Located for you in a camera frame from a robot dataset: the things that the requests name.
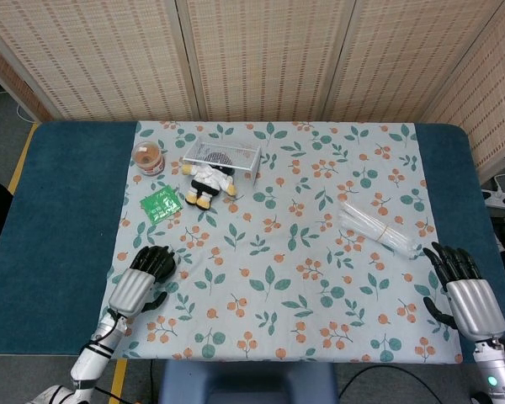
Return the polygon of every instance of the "yellow tape line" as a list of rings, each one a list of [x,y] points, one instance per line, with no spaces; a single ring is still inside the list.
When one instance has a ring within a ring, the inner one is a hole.
[[[15,189],[17,189],[17,185],[19,185],[20,174],[21,172],[23,172],[24,160],[26,160],[26,153],[28,153],[28,148],[30,146],[32,136],[34,135],[36,129],[37,124],[33,124],[28,134],[28,138],[24,143],[23,151],[20,153],[19,161],[17,162],[17,167],[15,168],[11,181],[9,182],[8,191],[12,194],[15,193]]]
[[[8,191],[12,194],[15,193],[15,189],[17,189],[17,185],[19,185],[20,174],[23,172],[24,160],[26,160],[26,153],[28,153],[28,148],[30,146],[30,142],[32,141],[32,136],[34,136],[34,132],[37,129],[37,124],[32,125],[32,129],[30,129],[30,133],[28,134],[28,139],[24,143],[23,152],[20,153],[19,161],[17,162],[17,167],[15,168],[15,172],[9,182]]]
[[[112,394],[121,397],[121,389],[124,387],[125,370],[127,369],[127,359],[118,359],[114,369],[114,379],[112,380]],[[118,400],[110,397],[109,404],[120,404]]]

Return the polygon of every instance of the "gray carpet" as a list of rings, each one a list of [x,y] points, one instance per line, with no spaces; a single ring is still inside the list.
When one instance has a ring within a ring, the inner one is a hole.
[[[16,114],[17,103],[8,94],[0,94],[0,183],[9,185],[32,124]]]
[[[71,357],[0,357],[0,403],[19,404],[31,400],[47,387],[63,384],[71,387]],[[365,364],[337,364],[338,389],[360,371]],[[150,361],[130,360],[122,397],[127,401],[150,402]],[[445,404],[470,402],[470,393],[479,388],[479,375],[474,364],[402,365],[429,384]],[[153,375],[157,397],[164,361],[154,361]],[[98,385],[110,390],[114,361],[105,370]],[[96,392],[94,404],[106,404],[108,397]],[[395,369],[372,369],[362,374],[344,394],[341,403],[354,404],[434,404],[430,393],[411,376]]]

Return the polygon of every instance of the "plastic straw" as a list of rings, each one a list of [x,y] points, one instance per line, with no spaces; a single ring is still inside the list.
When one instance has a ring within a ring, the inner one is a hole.
[[[343,227],[354,230],[375,242],[385,244],[408,258],[417,254],[417,244],[410,237],[404,236],[348,202],[342,202],[341,205],[343,209],[339,216]]]

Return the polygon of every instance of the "doll's yellow shoe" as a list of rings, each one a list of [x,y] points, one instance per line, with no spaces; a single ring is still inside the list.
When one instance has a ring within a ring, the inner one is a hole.
[[[196,205],[202,210],[209,210],[210,209],[210,200],[208,198],[206,198],[205,196],[201,196],[196,201]]]
[[[187,202],[189,205],[196,205],[196,194],[192,192],[188,192],[187,196],[185,196],[185,202]]]

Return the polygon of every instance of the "floral tablecloth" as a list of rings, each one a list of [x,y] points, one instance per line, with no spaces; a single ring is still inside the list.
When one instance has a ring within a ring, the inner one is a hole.
[[[262,147],[253,187],[202,212],[183,209],[151,226],[140,200],[170,185],[183,201],[191,177],[180,157],[201,136]],[[144,245],[168,245],[175,275],[156,311],[130,319],[124,358],[454,363],[458,334],[426,311],[449,311],[429,261],[394,254],[338,224],[340,200],[427,246],[437,240],[413,124],[139,122],[166,167],[130,162],[113,266],[102,304]]]

